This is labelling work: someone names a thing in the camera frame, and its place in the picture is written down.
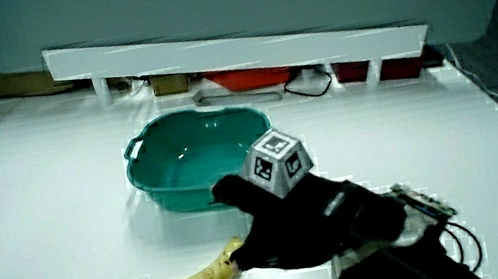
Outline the person's left hand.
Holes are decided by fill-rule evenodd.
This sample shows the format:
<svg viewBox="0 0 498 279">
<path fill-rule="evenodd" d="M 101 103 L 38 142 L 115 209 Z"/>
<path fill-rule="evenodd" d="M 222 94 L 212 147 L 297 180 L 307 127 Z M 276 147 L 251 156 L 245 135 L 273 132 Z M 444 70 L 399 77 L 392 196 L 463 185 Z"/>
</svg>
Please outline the person's left hand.
<svg viewBox="0 0 498 279">
<path fill-rule="evenodd" d="M 276 129 L 253 142 L 241 167 L 211 188 L 216 203 L 253 217 L 230 256 L 240 271 L 319 266 L 371 241 L 391 243 L 405 228 L 402 203 L 310 173 L 300 140 Z"/>
</svg>

